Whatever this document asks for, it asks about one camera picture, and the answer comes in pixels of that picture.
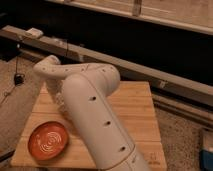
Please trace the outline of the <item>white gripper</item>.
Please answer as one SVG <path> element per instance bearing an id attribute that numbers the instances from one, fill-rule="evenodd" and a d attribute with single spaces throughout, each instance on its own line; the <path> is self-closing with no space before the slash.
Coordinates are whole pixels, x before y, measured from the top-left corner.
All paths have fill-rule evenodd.
<path id="1" fill-rule="evenodd" d="M 53 102 L 57 105 L 57 110 L 64 117 L 70 117 L 70 113 L 65 105 L 64 98 L 62 96 L 62 81 L 56 79 L 47 79 L 45 81 L 46 88 L 50 94 Z"/>

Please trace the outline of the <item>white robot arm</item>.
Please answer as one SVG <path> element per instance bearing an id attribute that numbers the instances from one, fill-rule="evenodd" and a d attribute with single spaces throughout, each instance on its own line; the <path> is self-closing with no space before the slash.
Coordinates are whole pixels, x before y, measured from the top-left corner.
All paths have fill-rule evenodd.
<path id="1" fill-rule="evenodd" d="M 68 116 L 101 171 L 151 171 L 135 142 L 108 103 L 120 84 L 120 73 L 111 64 L 63 65 L 50 55 L 34 71 L 52 82 L 62 95 Z"/>

